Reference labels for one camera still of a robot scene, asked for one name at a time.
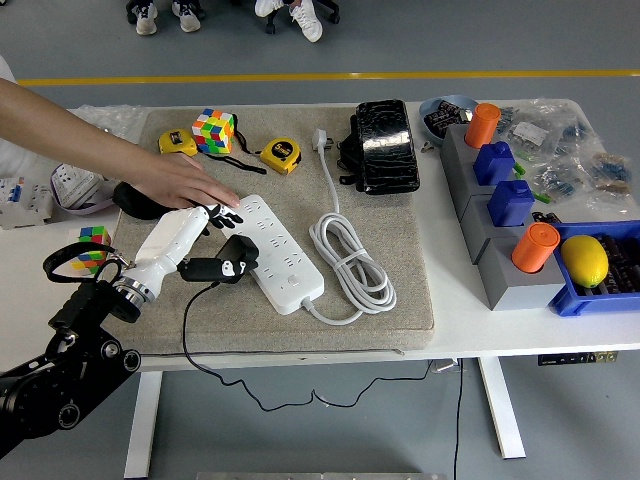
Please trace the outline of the person's right hand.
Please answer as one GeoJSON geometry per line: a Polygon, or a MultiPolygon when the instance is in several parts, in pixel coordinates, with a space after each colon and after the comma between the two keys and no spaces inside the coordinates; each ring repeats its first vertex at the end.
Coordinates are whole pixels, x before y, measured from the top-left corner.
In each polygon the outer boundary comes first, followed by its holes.
{"type": "Polygon", "coordinates": [[[155,202],[171,208],[194,203],[239,205],[238,195],[210,176],[202,165],[182,153],[150,154],[127,182],[155,202]]]}

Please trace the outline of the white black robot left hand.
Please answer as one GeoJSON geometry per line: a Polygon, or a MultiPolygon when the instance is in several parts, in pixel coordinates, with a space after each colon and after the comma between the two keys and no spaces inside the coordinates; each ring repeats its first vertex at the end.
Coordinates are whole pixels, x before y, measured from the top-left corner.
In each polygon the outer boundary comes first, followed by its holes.
{"type": "Polygon", "coordinates": [[[139,295],[143,302],[154,301],[161,293],[166,275],[177,271],[205,228],[233,229],[243,219],[223,205],[197,206],[164,214],[143,242],[134,259],[116,283],[120,290],[139,295]]]}

